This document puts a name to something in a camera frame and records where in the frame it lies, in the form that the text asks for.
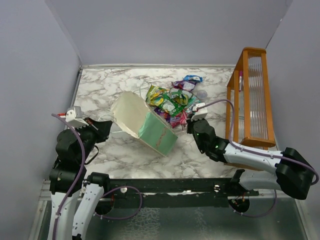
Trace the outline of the teal snack packet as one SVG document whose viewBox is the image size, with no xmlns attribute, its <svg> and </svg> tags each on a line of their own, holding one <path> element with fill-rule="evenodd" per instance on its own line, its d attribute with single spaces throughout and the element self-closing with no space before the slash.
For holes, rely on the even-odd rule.
<svg viewBox="0 0 320 240">
<path fill-rule="evenodd" d="M 201 102 L 201 100 L 199 100 L 196 96 L 193 96 L 192 98 L 189 99 L 184 110 L 185 111 L 192 111 L 193 106 L 200 103 L 200 102 Z"/>
</svg>

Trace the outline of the green yellow small packet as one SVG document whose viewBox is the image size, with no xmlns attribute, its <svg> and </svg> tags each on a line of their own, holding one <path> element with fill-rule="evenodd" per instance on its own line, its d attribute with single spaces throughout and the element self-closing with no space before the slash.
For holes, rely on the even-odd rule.
<svg viewBox="0 0 320 240">
<path fill-rule="evenodd" d="M 179 88 L 171 88 L 169 91 L 169 96 L 172 100 L 177 102 L 179 105 L 186 106 L 193 96 L 193 94 L 187 90 Z"/>
</svg>

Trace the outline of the green white snack packet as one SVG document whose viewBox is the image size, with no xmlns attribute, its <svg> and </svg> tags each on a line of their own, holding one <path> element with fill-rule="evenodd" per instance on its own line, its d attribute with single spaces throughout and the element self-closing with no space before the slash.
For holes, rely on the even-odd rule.
<svg viewBox="0 0 320 240">
<path fill-rule="evenodd" d="M 181 105 L 177 103 L 175 100 L 173 100 L 168 93 L 160 94 L 159 96 L 155 97 L 152 101 L 156 107 L 165 111 L 171 117 L 177 116 L 185 108 L 184 105 Z"/>
</svg>

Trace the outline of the green paper gift bag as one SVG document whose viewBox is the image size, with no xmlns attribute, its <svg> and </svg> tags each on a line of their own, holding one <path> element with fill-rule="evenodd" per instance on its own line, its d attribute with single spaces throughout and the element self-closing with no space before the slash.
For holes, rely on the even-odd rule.
<svg viewBox="0 0 320 240">
<path fill-rule="evenodd" d="M 178 140 L 172 127 L 133 91 L 122 91 L 100 111 L 121 131 L 164 157 L 170 154 Z"/>
</svg>

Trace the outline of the purple red snack packet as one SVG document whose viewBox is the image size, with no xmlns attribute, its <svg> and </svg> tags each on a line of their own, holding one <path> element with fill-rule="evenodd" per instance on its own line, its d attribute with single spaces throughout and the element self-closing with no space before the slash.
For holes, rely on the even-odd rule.
<svg viewBox="0 0 320 240">
<path fill-rule="evenodd" d="M 196 82 L 188 81 L 188 80 L 175 81 L 175 82 L 172 82 L 171 84 L 174 88 L 181 89 L 184 91 L 189 91 L 189 92 L 193 91 L 196 87 Z"/>
</svg>

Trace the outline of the blue snack packet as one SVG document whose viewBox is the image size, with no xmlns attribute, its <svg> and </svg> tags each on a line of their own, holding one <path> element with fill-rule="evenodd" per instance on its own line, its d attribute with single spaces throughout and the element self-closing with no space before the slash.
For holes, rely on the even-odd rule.
<svg viewBox="0 0 320 240">
<path fill-rule="evenodd" d="M 194 83 L 201 83 L 203 81 L 203 78 L 198 75 L 186 75 L 183 78 L 184 82 L 194 82 Z"/>
</svg>

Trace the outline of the green yellow snack packet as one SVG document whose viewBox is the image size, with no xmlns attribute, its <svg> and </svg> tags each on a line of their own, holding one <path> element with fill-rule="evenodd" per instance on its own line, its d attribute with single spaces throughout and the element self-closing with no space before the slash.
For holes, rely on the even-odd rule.
<svg viewBox="0 0 320 240">
<path fill-rule="evenodd" d="M 163 88 L 152 84 L 146 94 L 145 101 L 146 103 L 151 104 L 152 99 L 158 97 L 161 94 L 167 93 L 168 91 L 168 88 Z"/>
</svg>

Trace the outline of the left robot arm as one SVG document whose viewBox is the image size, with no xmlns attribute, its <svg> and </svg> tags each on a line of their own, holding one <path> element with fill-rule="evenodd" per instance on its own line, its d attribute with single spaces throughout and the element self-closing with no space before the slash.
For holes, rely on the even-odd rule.
<svg viewBox="0 0 320 240">
<path fill-rule="evenodd" d="M 78 202 L 86 175 L 85 162 L 98 143 L 109 138 L 113 122 L 84 119 L 85 125 L 65 129 L 57 136 L 57 159 L 50 172 L 51 217 L 49 240 L 84 240 L 100 198 L 111 190 L 108 174 L 88 177 L 83 198 Z"/>
</svg>

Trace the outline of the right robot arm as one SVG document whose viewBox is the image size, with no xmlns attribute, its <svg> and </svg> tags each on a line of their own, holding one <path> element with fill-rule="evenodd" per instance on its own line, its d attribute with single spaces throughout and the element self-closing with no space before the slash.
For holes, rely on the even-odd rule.
<svg viewBox="0 0 320 240">
<path fill-rule="evenodd" d="M 311 185 L 319 179 L 314 168 L 294 148 L 271 151 L 244 146 L 217 136 L 205 119 L 188 120 L 187 133 L 193 136 L 199 151 L 211 160 L 259 170 L 257 174 L 243 172 L 230 182 L 229 189 L 236 196 L 247 190 L 270 189 L 305 200 Z"/>
</svg>

